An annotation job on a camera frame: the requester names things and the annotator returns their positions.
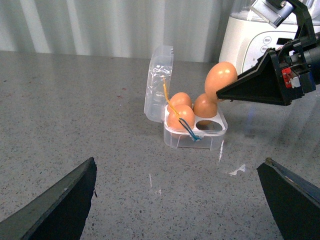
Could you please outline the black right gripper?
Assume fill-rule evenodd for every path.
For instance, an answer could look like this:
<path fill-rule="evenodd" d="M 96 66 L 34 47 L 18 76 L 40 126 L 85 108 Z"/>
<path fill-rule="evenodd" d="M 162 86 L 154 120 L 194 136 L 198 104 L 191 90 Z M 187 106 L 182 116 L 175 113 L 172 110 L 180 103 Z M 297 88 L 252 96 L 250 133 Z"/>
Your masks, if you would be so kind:
<path fill-rule="evenodd" d="M 267 49 L 236 82 L 218 90 L 221 100 L 288 106 L 320 83 L 320 40 L 303 48 L 296 40 Z"/>

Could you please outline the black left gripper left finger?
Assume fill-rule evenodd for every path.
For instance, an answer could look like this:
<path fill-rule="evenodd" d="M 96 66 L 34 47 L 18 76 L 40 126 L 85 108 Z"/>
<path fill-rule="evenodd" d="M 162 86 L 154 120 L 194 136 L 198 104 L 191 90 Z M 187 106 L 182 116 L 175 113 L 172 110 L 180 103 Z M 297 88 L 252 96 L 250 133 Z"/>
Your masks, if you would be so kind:
<path fill-rule="evenodd" d="M 79 240 L 91 209 L 97 165 L 90 157 L 0 223 L 2 240 Z"/>

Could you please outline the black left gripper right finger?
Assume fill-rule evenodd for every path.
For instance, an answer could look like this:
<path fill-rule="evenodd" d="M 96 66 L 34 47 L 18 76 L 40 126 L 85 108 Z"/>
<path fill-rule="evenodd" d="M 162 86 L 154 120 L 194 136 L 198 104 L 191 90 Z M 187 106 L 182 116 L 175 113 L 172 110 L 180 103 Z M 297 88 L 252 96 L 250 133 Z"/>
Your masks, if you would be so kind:
<path fill-rule="evenodd" d="M 320 238 L 320 188 L 268 157 L 257 168 L 273 219 L 285 240 Z"/>

